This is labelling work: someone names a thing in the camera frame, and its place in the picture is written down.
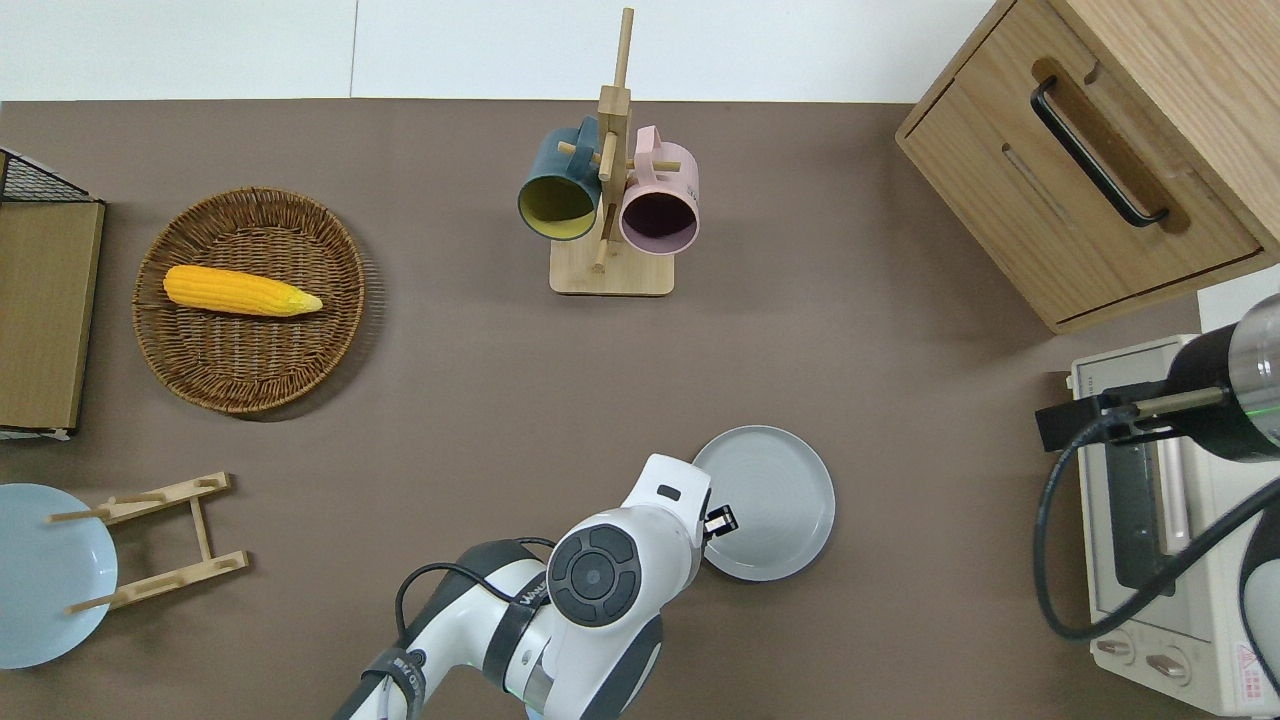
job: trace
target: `wicker basket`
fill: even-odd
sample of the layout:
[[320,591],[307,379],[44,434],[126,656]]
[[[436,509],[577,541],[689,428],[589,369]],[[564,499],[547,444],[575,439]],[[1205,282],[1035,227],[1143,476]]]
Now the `wicker basket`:
[[[211,313],[164,292],[174,265],[284,281],[324,301],[293,318]],[[297,400],[342,360],[365,307],[356,243],[323,205],[244,187],[204,200],[160,233],[133,290],[133,331],[147,365],[174,395],[210,410],[257,413]]]

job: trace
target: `black handle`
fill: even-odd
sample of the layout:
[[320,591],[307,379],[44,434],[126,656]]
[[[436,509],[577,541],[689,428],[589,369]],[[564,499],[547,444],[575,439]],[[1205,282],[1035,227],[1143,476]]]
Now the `black handle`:
[[1036,88],[1036,92],[1032,92],[1032,110],[1034,110],[1036,117],[1044,123],[1044,127],[1053,133],[1053,137],[1056,137],[1062,149],[1066,150],[1066,154],[1075,160],[1075,164],[1079,165],[1082,170],[1084,170],[1084,174],[1089,176],[1089,179],[1093,181],[1093,184],[1100,192],[1102,192],[1102,196],[1111,202],[1111,206],[1116,209],[1116,213],[1120,213],[1120,217],[1124,218],[1130,225],[1135,228],[1144,228],[1169,217],[1167,208],[1158,210],[1155,215],[1144,215],[1142,210],[1139,210],[1129,200],[1129,197],[1125,196],[1124,191],[1120,190],[1120,186],[1111,179],[1111,176],[1107,174],[1106,169],[1103,169],[1093,155],[1089,154],[1088,147],[1085,147],[1084,143],[1080,142],[1080,138],[1071,132],[1071,128],[1066,127],[1066,123],[1064,123],[1062,118],[1053,111],[1053,108],[1050,108],[1044,94],[1053,87],[1053,83],[1056,82],[1057,76],[1050,76],[1048,79],[1042,82],[1039,87]]

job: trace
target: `corn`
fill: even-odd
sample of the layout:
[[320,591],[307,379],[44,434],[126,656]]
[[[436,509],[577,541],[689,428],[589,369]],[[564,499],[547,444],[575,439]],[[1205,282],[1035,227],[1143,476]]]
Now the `corn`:
[[242,315],[287,318],[323,306],[319,297],[289,283],[200,265],[169,268],[164,291],[178,305]]

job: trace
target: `gray plate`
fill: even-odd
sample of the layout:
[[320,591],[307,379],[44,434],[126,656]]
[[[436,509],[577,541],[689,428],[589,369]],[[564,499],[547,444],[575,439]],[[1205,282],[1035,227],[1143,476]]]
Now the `gray plate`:
[[744,580],[777,580],[804,569],[827,544],[836,519],[831,474],[812,447],[769,425],[722,433],[694,457],[712,477],[709,509],[730,505],[739,529],[707,543],[707,560]]

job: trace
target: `blue mug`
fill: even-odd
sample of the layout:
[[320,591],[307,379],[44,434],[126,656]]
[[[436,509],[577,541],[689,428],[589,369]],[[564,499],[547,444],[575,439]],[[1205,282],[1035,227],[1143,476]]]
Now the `blue mug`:
[[[520,188],[516,205],[525,224],[550,240],[582,237],[595,224],[600,204],[598,152],[600,126],[594,115],[576,128],[558,128],[543,138],[529,179]],[[568,142],[573,154],[559,151]]]

